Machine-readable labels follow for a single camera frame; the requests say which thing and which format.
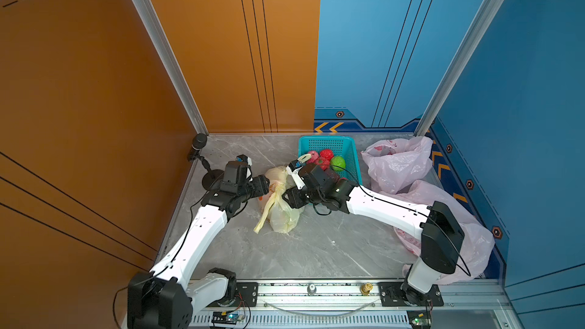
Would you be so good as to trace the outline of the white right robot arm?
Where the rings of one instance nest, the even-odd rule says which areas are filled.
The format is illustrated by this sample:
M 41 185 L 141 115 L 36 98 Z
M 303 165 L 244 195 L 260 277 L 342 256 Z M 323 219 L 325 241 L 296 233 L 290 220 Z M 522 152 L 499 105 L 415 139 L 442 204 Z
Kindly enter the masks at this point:
M 420 255 L 402 284 L 403 292 L 430 292 L 437 281 L 455 273 L 464 262 L 461 257 L 465 233 L 448 205 L 408 203 L 375 193 L 346 179 L 335 184 L 304 181 L 291 187 L 283 199 L 294 208 L 321 204 L 332 212 L 365 216 L 391 225 L 420 241 Z

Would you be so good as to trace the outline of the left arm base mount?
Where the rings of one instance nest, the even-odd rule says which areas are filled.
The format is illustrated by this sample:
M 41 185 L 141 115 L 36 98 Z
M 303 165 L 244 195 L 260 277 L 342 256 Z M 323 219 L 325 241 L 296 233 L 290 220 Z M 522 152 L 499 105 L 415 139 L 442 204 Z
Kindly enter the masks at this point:
M 242 303 L 242 299 L 247 307 L 254 308 L 257 306 L 257 299 L 258 299 L 258 282 L 242 282 L 238 281 L 236 283 L 236 294 L 233 299 L 227 300 L 224 299 L 212 302 L 208 305 L 208 308 L 219 308 L 219 307 L 228 307 L 234 308 L 239 307 Z

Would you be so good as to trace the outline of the pink knotted plastic bag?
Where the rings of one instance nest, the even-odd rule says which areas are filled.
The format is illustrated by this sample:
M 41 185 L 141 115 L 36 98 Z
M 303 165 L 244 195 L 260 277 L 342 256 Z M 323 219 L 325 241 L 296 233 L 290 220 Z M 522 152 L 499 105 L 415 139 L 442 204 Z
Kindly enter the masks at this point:
M 396 194 L 423 179 L 432 168 L 433 141 L 426 136 L 380 140 L 361 152 L 372 190 Z

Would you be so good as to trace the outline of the right green circuit board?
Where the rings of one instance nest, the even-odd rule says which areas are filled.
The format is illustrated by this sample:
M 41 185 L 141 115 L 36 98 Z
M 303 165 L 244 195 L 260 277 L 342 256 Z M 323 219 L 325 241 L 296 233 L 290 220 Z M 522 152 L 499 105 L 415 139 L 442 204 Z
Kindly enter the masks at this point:
M 408 311 L 407 316 L 412 329 L 431 329 L 432 318 L 428 313 Z

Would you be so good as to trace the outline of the silver knob on rail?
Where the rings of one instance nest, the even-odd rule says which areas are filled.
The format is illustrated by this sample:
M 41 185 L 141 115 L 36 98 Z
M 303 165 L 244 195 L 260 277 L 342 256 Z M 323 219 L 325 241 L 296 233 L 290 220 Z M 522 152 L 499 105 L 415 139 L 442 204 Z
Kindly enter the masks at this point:
M 317 287 L 314 283 L 309 283 L 307 286 L 307 293 L 308 295 L 315 295 L 317 292 Z

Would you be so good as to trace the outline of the black desktop microphone stand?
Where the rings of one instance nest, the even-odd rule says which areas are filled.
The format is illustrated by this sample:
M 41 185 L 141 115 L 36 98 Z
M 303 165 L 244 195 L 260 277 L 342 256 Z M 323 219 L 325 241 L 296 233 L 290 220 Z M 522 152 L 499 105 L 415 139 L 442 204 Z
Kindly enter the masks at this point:
M 191 150 L 187 154 L 187 161 L 198 160 L 206 171 L 202 178 L 201 184 L 207 191 L 212 190 L 216 182 L 220 181 L 224 171 L 220 169 L 212 169 L 210 163 L 203 156 L 202 150 L 207 145 L 208 136 L 205 133 L 198 133 L 191 143 Z

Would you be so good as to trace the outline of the yellow knotted plastic bag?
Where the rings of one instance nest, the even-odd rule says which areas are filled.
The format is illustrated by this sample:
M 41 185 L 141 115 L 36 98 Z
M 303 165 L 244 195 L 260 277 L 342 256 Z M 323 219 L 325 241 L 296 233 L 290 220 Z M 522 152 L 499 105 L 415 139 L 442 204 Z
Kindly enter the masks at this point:
M 270 182 L 269 191 L 258 198 L 262 215 L 254 227 L 256 234 L 266 222 L 274 232 L 281 234 L 288 234 L 297 226 L 304 208 L 294 209 L 283 198 L 289 188 L 296 188 L 294 177 L 289 174 L 289 170 L 289 166 L 278 166 L 264 174 Z

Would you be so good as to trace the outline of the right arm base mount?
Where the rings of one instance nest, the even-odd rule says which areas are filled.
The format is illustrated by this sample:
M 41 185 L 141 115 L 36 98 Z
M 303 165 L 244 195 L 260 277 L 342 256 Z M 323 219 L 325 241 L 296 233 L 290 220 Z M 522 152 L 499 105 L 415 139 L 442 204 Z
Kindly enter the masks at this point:
M 383 307 L 442 307 L 443 296 L 439 286 L 432 285 L 428 293 L 418 292 L 405 281 L 382 281 L 378 283 L 379 297 Z

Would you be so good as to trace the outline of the green circuit board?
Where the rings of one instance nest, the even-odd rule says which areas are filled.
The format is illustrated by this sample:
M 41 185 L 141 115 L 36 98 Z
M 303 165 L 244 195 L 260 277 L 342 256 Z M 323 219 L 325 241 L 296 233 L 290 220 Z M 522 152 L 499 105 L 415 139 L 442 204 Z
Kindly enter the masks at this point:
M 211 325 L 213 327 L 228 325 L 236 326 L 240 321 L 240 312 L 229 311 L 229 312 L 213 312 L 211 318 Z
M 412 329 L 431 329 L 432 318 L 428 313 L 408 311 L 407 316 Z

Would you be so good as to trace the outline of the red ball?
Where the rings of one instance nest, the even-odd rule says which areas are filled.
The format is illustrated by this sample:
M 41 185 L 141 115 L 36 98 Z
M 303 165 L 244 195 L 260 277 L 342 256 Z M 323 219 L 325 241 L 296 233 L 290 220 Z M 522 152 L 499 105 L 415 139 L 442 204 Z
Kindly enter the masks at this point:
M 319 156 L 324 160 L 330 161 L 332 158 L 334 158 L 335 154 L 331 149 L 323 149 L 319 153 Z

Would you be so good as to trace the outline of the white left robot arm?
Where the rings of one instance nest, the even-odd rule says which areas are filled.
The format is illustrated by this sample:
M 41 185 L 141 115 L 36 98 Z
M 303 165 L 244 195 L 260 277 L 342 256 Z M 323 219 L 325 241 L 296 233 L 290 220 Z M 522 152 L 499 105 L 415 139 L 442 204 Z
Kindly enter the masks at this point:
M 199 208 L 176 245 L 147 273 L 127 286 L 127 314 L 122 328 L 187 328 L 193 316 L 214 302 L 231 302 L 236 275 L 214 268 L 192 282 L 204 253 L 228 222 L 251 199 L 265 195 L 270 181 L 253 176 L 251 159 L 239 155 L 225 166 L 219 184 L 202 197 Z

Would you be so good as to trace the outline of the brass knob on rail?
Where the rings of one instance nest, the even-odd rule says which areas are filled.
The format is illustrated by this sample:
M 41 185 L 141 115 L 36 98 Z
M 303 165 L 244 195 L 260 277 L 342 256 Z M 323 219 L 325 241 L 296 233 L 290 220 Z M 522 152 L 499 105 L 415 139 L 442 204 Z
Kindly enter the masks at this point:
M 372 283 L 364 283 L 360 287 L 360 292 L 362 295 L 368 296 L 368 295 L 370 295 L 372 289 L 373 289 Z

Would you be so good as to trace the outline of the teal plastic basket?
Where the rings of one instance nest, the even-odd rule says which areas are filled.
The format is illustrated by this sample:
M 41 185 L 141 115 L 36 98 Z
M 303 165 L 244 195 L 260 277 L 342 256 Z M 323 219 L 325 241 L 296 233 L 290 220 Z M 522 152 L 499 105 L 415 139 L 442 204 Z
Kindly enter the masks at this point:
M 298 156 L 310 151 L 321 152 L 323 149 L 332 150 L 334 156 L 341 156 L 345 166 L 336 171 L 342 178 L 346 178 L 358 184 L 362 184 L 360 160 L 356 150 L 355 141 L 348 136 L 302 136 L 299 140 Z

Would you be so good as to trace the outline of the left green circuit board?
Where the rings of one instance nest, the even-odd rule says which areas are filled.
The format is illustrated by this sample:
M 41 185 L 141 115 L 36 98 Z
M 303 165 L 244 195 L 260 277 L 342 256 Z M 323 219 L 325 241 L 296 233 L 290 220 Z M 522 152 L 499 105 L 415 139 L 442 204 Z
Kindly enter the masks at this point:
M 213 312 L 211 318 L 211 325 L 213 327 L 228 325 L 236 326 L 240 321 L 240 312 L 229 311 L 229 312 Z

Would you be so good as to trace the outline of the pink plastic bag with hearts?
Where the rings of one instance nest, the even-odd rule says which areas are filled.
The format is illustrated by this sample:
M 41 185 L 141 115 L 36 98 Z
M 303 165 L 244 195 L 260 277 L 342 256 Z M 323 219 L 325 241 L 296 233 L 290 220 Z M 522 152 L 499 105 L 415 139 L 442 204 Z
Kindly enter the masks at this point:
M 460 267 L 456 269 L 454 274 L 442 275 L 437 280 L 438 285 L 465 282 L 478 278 L 483 274 L 495 246 L 495 239 L 478 219 L 468 212 L 453 196 L 437 186 L 418 180 L 411 185 L 408 192 L 398 193 L 394 198 L 428 206 L 436 201 L 442 202 L 448 205 L 458 224 L 463 229 L 465 238 L 461 249 L 461 256 L 463 257 L 458 260 Z

